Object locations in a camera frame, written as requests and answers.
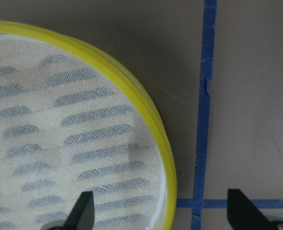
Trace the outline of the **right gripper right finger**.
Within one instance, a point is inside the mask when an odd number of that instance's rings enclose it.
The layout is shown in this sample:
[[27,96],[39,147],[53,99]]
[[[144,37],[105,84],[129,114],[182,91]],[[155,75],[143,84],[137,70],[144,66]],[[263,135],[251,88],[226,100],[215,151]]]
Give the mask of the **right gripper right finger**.
[[234,230],[277,230],[278,221],[269,221],[240,189],[227,191],[227,220]]

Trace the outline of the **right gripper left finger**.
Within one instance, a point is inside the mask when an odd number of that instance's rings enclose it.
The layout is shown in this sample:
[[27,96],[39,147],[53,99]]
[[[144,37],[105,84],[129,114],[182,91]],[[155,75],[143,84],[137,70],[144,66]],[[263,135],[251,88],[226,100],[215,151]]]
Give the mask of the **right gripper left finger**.
[[95,220],[94,213],[93,192],[82,192],[63,227],[65,230],[92,230]]

